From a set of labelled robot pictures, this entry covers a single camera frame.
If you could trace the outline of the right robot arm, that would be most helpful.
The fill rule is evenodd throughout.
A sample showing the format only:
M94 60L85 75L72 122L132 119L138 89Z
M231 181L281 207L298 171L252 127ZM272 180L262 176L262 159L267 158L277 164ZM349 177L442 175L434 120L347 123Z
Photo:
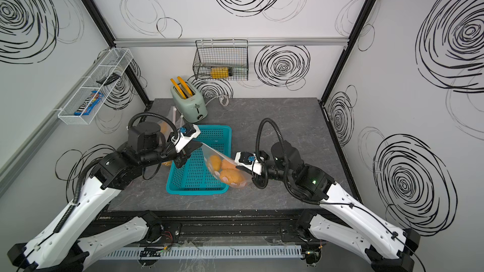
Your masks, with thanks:
M367 261L374 271L413 271L420 235L375 215L350 196L322 169L307 164L289 142L275 143L269 154L238 153L239 167L253 176L256 185L269 180L287 183L290 193L339 218L305 210L296 224L301 239L326 241Z

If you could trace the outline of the clear zipper bag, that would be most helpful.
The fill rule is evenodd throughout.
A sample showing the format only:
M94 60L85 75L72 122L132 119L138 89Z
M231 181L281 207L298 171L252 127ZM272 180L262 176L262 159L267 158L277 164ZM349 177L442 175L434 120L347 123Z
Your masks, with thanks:
M169 109L169 111L166 115L166 118L169 119L171 123L176 125L176 117L177 117L177 108L176 107L170 107L170 109ZM168 138L169 138L170 134L173 132L173 129L164 120L160 120L158 122L158 124L160 125L161 134L164 136L165 140L168 141Z

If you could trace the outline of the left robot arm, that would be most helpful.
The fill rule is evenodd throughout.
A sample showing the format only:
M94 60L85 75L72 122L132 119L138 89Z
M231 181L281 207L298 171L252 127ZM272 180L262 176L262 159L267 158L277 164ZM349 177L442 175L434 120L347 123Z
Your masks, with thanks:
M73 199L39 235L8 251L11 264L23 271L84 271L128 244L158 242L166 232L160 218L150 211L99 234L82 237L82 233L148 167L167 161L181 167L201 146L196 140L198 126L186 123L172 129L172 141L161 144L157 123L130 122L128 141L80 172Z

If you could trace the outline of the reddish potato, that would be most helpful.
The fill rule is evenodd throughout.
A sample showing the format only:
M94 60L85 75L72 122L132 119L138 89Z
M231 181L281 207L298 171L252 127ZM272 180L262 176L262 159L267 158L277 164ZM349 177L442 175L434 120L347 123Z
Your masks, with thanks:
M245 177L236 169L228 169L220 172L220 180L232 187L244 187L247 183Z

